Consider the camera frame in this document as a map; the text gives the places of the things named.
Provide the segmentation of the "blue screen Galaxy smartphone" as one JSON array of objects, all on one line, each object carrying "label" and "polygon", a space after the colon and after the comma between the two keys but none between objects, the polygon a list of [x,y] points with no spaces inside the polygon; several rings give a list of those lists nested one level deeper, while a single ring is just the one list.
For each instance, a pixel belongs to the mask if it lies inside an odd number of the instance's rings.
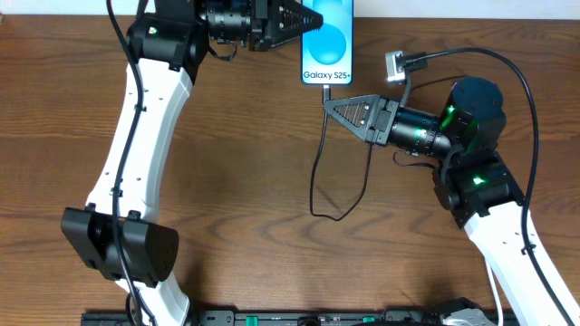
[{"label": "blue screen Galaxy smartphone", "polygon": [[302,36],[301,82],[349,85],[353,81],[353,0],[303,0],[323,25]]}]

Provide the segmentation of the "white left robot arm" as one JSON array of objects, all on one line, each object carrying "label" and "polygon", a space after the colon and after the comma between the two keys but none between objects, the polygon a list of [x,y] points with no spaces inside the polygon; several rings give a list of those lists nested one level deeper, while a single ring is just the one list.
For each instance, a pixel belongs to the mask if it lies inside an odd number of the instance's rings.
[{"label": "white left robot arm", "polygon": [[118,32],[127,66],[124,101],[102,172],[61,229],[84,264],[128,294],[132,325],[184,325],[190,301],[173,268],[175,229],[158,224],[160,184],[173,132],[212,42],[265,52],[319,29],[316,11],[283,0],[157,0]]}]

